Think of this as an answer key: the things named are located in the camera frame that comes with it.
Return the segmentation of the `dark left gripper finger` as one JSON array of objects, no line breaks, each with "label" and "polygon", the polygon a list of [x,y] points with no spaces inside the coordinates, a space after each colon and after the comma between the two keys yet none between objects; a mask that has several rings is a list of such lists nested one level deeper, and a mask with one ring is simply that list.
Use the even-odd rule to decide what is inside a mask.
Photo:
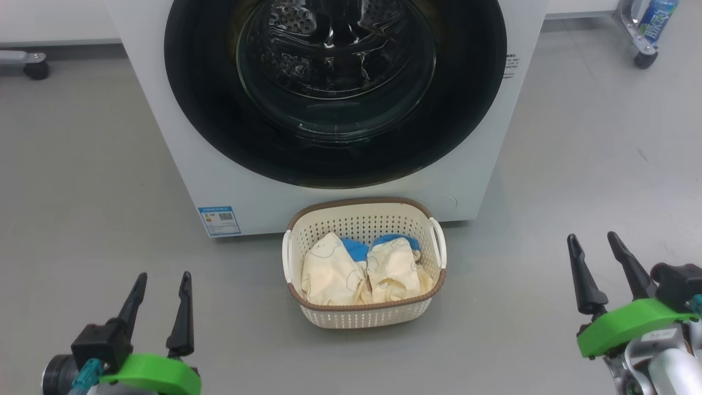
[{"label": "dark left gripper finger", "polygon": [[171,334],[166,340],[168,358],[182,358],[195,351],[195,320],[191,273],[184,272],[179,286],[180,304]]},{"label": "dark left gripper finger", "polygon": [[121,307],[121,310],[118,313],[117,318],[123,324],[125,336],[133,335],[135,321],[137,318],[139,307],[143,302],[143,298],[145,296],[147,282],[148,275],[146,272],[143,272],[140,275],[138,275],[137,280],[134,282],[134,285],[129,295],[125,300],[125,303],[123,303],[123,306]]}]

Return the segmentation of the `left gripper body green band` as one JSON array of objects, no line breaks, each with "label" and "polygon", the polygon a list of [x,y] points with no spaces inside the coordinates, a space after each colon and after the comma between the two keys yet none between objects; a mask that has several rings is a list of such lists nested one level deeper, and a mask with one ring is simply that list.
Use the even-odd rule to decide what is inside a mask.
[{"label": "left gripper body green band", "polygon": [[163,394],[200,394],[202,390],[202,379],[190,365],[155,353],[132,353],[117,373],[105,374],[99,382]]}]

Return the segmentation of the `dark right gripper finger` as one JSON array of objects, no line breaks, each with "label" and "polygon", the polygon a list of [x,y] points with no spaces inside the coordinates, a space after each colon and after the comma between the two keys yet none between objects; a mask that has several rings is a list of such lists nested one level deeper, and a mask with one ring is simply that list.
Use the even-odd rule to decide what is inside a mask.
[{"label": "dark right gripper finger", "polygon": [[607,296],[599,290],[586,264],[586,254],[575,234],[567,237],[571,274],[576,295],[577,310],[584,315],[601,317],[609,302]]},{"label": "dark right gripper finger", "polygon": [[624,270],[630,292],[632,293],[632,300],[656,297],[658,286],[642,267],[639,260],[625,246],[619,235],[614,231],[609,231],[607,232],[607,240],[614,257]]}]

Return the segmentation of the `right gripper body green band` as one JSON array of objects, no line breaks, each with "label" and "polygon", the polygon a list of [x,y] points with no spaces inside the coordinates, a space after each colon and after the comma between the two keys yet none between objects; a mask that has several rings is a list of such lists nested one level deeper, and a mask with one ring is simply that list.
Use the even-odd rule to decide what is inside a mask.
[{"label": "right gripper body green band", "polygon": [[577,335],[581,356],[597,358],[623,343],[662,329],[676,321],[699,320],[697,313],[686,309],[675,312],[657,298],[642,298],[607,312],[592,321]]}]

